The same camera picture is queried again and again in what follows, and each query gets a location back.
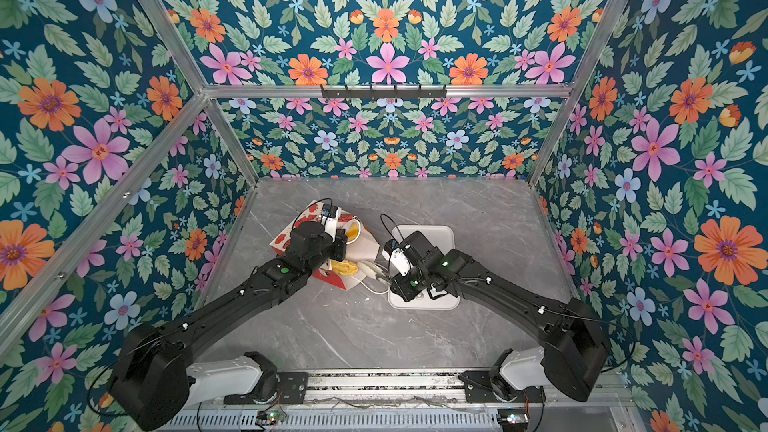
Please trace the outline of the red white paper bag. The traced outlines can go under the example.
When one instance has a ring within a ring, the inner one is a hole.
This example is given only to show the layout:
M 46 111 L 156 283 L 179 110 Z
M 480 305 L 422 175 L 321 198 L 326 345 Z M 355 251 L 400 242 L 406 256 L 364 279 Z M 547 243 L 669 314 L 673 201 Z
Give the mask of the red white paper bag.
M 294 218 L 286 227 L 282 229 L 278 235 L 272 239 L 270 242 L 270 247 L 273 249 L 273 251 L 278 255 L 284 255 L 286 253 L 286 246 L 290 241 L 290 232 L 299 224 L 306 221 L 320 222 L 321 209 L 324 203 L 335 205 L 330 198 L 319 199 L 311 202 L 297 215 L 296 218 Z M 338 230 L 344 231 L 345 224 L 353 218 L 358 219 L 362 225 L 362 232 L 359 239 L 353 244 L 347 244 L 347 252 L 344 260 L 354 262 L 358 267 L 360 261 L 370 261 L 376 263 L 376 258 L 380 250 L 379 242 L 373 237 L 372 233 L 362 224 L 362 221 L 356 215 L 348 213 L 340 206 L 338 207 L 341 209 L 341 217 L 338 224 Z M 360 271 L 355 276 L 351 277 L 339 276 L 331 270 L 331 261 L 326 263 L 325 268 L 315 270 L 312 274 L 312 278 L 334 286 L 343 291 L 352 290 L 358 285 L 362 285 L 366 279 L 371 279 L 366 277 Z

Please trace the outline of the long ridged fake bread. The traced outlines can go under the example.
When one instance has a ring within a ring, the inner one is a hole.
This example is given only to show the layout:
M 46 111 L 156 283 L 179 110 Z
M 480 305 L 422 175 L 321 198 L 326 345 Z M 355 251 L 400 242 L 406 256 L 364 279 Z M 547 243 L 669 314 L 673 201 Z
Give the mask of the long ridged fake bread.
M 359 267 L 354 263 L 347 260 L 344 261 L 331 261 L 331 270 L 342 277 L 355 276 L 359 272 Z

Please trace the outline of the ring shaped fake bread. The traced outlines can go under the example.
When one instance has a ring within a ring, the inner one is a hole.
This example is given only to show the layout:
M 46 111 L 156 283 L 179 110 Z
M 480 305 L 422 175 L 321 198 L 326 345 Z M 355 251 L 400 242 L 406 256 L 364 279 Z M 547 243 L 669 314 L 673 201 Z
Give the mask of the ring shaped fake bread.
M 361 232 L 362 232 L 361 222 L 356 218 L 351 219 L 344 226 L 344 235 L 346 238 L 346 243 L 350 245 L 356 242 L 359 239 Z

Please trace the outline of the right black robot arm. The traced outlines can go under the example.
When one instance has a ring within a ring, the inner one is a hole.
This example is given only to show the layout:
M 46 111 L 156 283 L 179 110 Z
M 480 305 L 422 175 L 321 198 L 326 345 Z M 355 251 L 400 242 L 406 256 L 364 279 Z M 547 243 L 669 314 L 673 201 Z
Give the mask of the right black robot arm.
M 512 401 L 532 388 L 551 386 L 567 398 L 587 401 L 603 373 L 609 344 L 592 308 L 525 289 L 458 249 L 447 252 L 420 231 L 383 248 L 384 263 L 362 262 L 368 276 L 383 279 L 392 294 L 412 302 L 457 297 L 477 303 L 535 340 L 527 350 L 507 349 L 488 372 L 486 390 Z

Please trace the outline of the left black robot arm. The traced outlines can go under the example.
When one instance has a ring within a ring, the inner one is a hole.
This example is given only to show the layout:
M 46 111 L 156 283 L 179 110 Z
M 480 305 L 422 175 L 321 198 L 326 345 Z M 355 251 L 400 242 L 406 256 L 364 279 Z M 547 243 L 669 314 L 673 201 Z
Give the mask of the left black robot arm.
M 142 324 L 124 340 L 109 393 L 140 429 L 158 429 L 185 406 L 217 397 L 266 402 L 278 391 L 276 366 L 258 352 L 232 360 L 200 356 L 255 315 L 285 302 L 331 260 L 344 259 L 344 231 L 308 221 L 294 228 L 285 252 L 194 313 L 163 326 Z

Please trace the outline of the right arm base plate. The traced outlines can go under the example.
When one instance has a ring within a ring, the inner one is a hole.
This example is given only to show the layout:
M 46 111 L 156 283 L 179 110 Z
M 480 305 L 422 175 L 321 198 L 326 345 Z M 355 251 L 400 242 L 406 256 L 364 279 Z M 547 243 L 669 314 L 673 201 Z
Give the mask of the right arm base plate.
M 466 370 L 458 375 L 458 379 L 464 386 L 468 403 L 544 403 L 546 399 L 542 387 L 517 390 L 501 379 L 492 381 L 489 370 Z

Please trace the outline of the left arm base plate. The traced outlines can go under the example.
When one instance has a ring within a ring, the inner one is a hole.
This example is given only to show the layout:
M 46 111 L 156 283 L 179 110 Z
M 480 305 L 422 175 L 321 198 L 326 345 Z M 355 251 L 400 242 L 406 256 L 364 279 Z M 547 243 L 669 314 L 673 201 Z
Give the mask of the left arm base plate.
M 300 405 L 308 390 L 306 372 L 268 372 L 247 393 L 227 395 L 226 405 Z

